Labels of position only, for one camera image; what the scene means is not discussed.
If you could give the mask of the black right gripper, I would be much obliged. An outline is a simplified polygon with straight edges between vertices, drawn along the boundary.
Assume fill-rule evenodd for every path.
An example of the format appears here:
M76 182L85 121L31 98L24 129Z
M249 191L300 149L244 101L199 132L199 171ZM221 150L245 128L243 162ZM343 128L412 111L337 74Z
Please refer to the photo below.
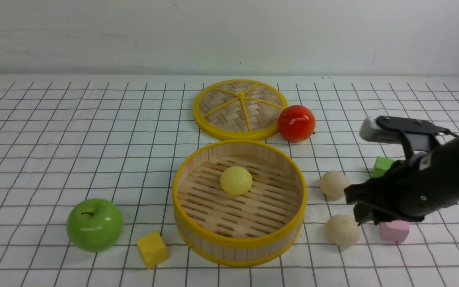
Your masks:
M395 161L383 176L351 184L344 192L358 226L421 222L459 202L459 155L438 149Z

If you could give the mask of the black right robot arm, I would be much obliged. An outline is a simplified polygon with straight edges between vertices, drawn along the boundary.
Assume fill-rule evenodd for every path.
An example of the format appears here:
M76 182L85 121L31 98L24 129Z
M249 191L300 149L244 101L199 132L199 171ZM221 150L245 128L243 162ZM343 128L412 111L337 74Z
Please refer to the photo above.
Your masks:
M355 221L375 224L425 216L459 202L459 136L450 129L414 118L366 118L359 136L368 142L400 144L404 160L382 176L344 190Z

